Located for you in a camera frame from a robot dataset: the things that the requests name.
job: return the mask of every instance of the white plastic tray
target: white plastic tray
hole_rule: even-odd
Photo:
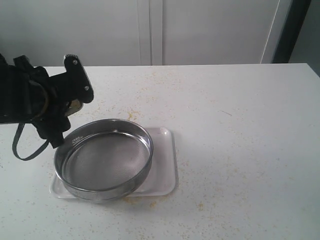
[[[163,196],[176,186],[176,165],[173,136],[165,127],[146,128],[153,141],[152,165],[143,184],[128,197]],[[54,175],[50,193],[60,199],[75,199]]]

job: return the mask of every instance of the sieve rim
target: sieve rim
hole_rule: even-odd
[[[108,191],[111,191],[111,190],[115,190],[115,189],[118,189],[132,181],[134,181],[136,178],[138,178],[148,167],[149,165],[151,164],[152,162],[152,156],[153,156],[153,153],[154,153],[154,143],[152,141],[152,138],[150,136],[150,134],[148,133],[148,131],[146,129],[144,129],[141,125],[133,122],[133,121],[129,121],[129,120],[125,120],[125,119],[120,119],[120,118],[108,118],[108,119],[100,119],[100,120],[96,120],[96,121],[92,121],[92,122],[89,122],[85,125],[82,125],[78,128],[76,128],[75,130],[73,130],[72,132],[70,132],[66,138],[68,138],[70,135],[74,134],[74,133],[77,133],[78,131],[90,126],[90,125],[93,125],[93,124],[96,124],[97,122],[106,122],[106,124],[108,124],[108,122],[123,122],[123,123],[128,123],[128,124],[132,124],[132,125],[135,125],[136,127],[140,128],[147,136],[148,140],[149,140],[149,143],[150,143],[150,147],[148,147],[148,150],[149,150],[149,157],[148,157],[148,160],[146,161],[146,163],[144,164],[144,166],[141,168],[141,170],[136,174],[134,175],[132,178],[128,179],[127,181],[124,181],[123,183],[120,183],[118,185],[115,185],[115,186],[111,186],[111,187],[108,187],[108,188],[103,188],[103,189],[86,189],[86,188],[81,188],[81,187],[78,187],[78,186],[74,186],[73,184],[69,183],[63,176],[62,176],[62,168],[64,166],[64,164],[66,164],[66,161],[68,161],[70,159],[70,151],[72,151],[74,148],[71,148],[70,151],[65,155],[65,157],[63,157],[62,159],[62,164],[61,164],[61,169],[58,171],[57,170],[57,164],[56,164],[56,161],[57,161],[57,154],[58,154],[58,150],[55,151],[55,154],[54,154],[54,168],[55,168],[55,174],[57,175],[57,177],[63,182],[63,184],[66,184],[68,185],[70,188],[72,189],[75,189],[75,190],[78,190],[78,191],[82,191],[82,192],[88,192],[88,193],[99,193],[99,192],[108,192]],[[85,141],[86,139],[90,138],[91,136],[94,136],[96,134],[92,134],[92,135],[88,135],[86,137],[84,137],[83,139],[81,139],[79,142],[77,142],[76,145],[80,144],[81,142]]]

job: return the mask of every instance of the white table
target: white table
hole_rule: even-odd
[[[55,75],[62,67],[48,67]],[[306,64],[87,67],[72,130],[131,119],[174,133],[179,183],[109,205],[54,198],[54,150],[23,162],[0,126],[0,239],[318,240],[320,79]],[[43,140],[22,134],[26,156]]]

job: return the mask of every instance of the white wall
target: white wall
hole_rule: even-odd
[[[85,65],[140,65],[137,11],[135,0],[1,0],[0,53],[42,66],[68,53]]]
[[[320,1],[312,0],[290,63],[307,63],[320,76]]]
[[[279,2],[164,0],[163,63],[260,63]]]

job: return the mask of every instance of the metal sieve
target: metal sieve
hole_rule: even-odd
[[[149,133],[122,119],[102,119],[71,132],[54,156],[57,176],[75,197],[119,199],[146,179],[153,155]]]

